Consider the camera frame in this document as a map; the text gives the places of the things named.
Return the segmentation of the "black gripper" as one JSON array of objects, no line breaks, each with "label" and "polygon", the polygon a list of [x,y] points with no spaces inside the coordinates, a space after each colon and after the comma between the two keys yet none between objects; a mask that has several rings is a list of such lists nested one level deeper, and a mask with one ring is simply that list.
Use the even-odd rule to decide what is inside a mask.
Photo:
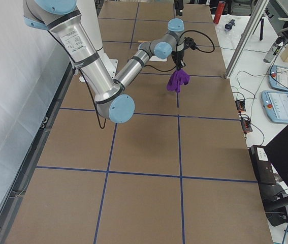
[{"label": "black gripper", "polygon": [[172,60],[176,66],[176,71],[180,71],[183,67],[185,67],[183,58],[184,58],[184,50],[172,51]]}]

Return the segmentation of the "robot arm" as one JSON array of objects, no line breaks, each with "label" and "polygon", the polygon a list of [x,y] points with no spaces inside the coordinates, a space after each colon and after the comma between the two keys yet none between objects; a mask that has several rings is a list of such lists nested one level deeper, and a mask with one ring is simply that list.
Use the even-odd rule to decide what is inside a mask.
[{"label": "robot arm", "polygon": [[115,77],[101,59],[102,39],[94,1],[23,1],[24,22],[59,37],[59,43],[93,89],[98,115],[125,123],[134,114],[134,100],[124,93],[153,56],[165,59],[184,49],[184,22],[173,18],[168,31],[157,40],[140,44],[138,51]]}]

